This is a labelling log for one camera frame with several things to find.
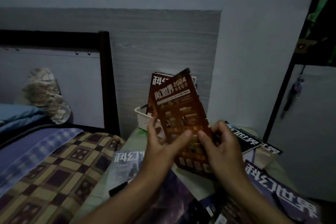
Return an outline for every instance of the person's left hand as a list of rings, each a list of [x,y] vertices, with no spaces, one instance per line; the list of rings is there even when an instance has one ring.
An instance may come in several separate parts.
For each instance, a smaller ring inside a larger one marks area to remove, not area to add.
[[[171,169],[175,156],[191,141],[193,133],[186,130],[167,145],[165,140],[159,139],[156,134],[156,121],[157,117],[153,117],[148,124],[147,147],[138,176],[150,179],[153,186],[159,187]]]

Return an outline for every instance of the gray wood grain panel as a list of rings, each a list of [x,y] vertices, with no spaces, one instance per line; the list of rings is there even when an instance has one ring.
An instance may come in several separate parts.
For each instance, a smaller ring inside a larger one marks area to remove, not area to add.
[[[120,130],[137,124],[152,72],[189,67],[207,111],[220,11],[0,8],[0,28],[110,32]]]

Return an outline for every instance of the checkered blanket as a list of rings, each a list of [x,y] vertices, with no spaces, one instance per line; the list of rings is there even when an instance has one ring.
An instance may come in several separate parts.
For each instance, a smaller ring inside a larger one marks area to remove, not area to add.
[[[24,175],[44,161],[54,150],[82,131],[79,128],[62,128],[42,139],[33,148],[11,163],[0,173],[0,197]]]
[[[65,143],[0,198],[0,224],[66,224],[124,141],[84,133]]]

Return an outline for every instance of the brown checkered fabric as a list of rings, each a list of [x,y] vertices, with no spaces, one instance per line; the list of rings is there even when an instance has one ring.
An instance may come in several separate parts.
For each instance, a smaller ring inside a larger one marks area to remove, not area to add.
[[[67,224],[124,144],[83,133],[55,150],[0,198],[0,224]]]

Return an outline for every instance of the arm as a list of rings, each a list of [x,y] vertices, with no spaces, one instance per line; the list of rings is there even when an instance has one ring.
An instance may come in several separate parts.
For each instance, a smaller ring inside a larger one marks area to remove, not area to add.
[[[92,213],[78,221],[81,224],[122,224],[136,220],[155,199],[155,193],[160,188],[175,155],[186,146],[192,132],[186,130],[172,144],[163,145],[156,135],[152,118],[148,126],[148,140],[145,158],[137,177],[114,197],[99,206]]]
[[[214,174],[230,196],[257,223],[292,223],[282,212],[271,206],[250,183],[245,172],[239,142],[225,122],[219,121],[211,129],[212,132],[221,133],[220,146],[216,147],[203,131],[198,132],[198,137],[208,154]]]

